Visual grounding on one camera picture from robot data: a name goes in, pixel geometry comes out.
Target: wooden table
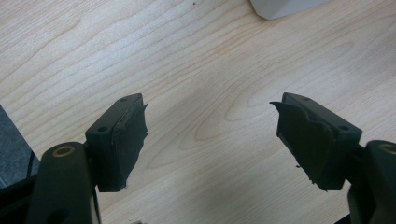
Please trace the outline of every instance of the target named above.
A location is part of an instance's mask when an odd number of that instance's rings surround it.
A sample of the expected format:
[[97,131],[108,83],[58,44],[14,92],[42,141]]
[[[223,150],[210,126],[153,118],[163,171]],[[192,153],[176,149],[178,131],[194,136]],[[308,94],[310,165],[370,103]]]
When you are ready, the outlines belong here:
[[267,21],[248,0],[0,2],[0,103],[36,155],[142,92],[149,136],[104,223],[334,223],[268,103],[310,97],[396,141],[396,2],[332,0]]

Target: screw hole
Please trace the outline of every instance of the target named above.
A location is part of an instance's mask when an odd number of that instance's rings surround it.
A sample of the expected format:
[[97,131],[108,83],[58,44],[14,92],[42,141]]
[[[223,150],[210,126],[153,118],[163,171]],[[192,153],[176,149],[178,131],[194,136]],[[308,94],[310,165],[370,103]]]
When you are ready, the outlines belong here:
[[348,131],[349,130],[349,128],[347,126],[340,126],[340,129],[344,130],[344,131]]
[[59,224],[63,223],[69,217],[69,211],[67,209],[58,209],[47,217],[47,223],[49,224]]
[[107,130],[107,127],[100,127],[98,128],[98,132],[105,132]]

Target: wood grain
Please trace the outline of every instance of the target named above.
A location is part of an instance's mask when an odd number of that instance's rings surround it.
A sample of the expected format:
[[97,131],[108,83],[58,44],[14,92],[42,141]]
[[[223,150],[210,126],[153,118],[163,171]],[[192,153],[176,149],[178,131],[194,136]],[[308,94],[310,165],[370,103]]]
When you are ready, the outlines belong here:
[[149,136],[104,223],[334,223],[276,138],[283,92],[396,141],[396,2],[332,0],[285,18],[247,0],[0,1],[0,103],[37,156],[142,92]]

